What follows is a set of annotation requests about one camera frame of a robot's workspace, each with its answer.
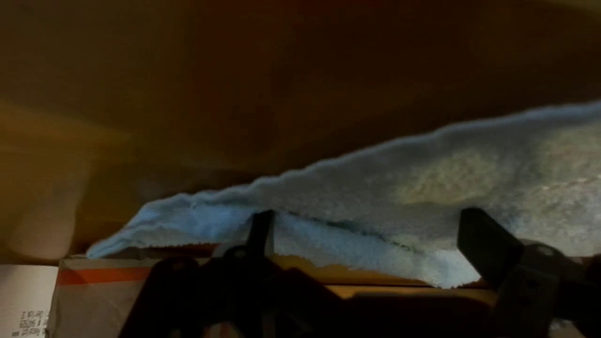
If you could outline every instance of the white towel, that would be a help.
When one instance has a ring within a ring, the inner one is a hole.
[[[88,255],[240,242],[252,212],[272,208],[280,255],[454,287],[479,277],[454,245],[464,206],[569,255],[599,251],[601,101],[454,123],[248,185],[152,200]]]

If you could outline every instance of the black object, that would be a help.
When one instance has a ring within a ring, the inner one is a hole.
[[[483,210],[462,212],[458,247],[499,292],[494,309],[462,296],[340,298],[297,268],[265,257],[274,212],[253,214],[244,245],[197,264],[158,262],[122,338],[199,338],[229,321],[246,338],[300,336],[546,336],[552,317],[599,336],[601,260],[584,268],[543,244],[522,244]]]

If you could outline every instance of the orange stripe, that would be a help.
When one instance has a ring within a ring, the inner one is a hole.
[[[124,283],[146,279],[150,266],[60,270],[58,285]]]

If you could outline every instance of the wooden surface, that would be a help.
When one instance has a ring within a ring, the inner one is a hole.
[[[533,0],[0,0],[0,255],[144,200],[599,97],[601,13]]]

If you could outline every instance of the towel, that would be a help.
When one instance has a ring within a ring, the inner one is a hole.
[[[456,287],[479,277],[454,242],[466,206],[567,255],[597,253],[601,101],[454,123],[246,185],[150,200],[88,257],[237,244],[246,219],[270,208],[280,255]]]

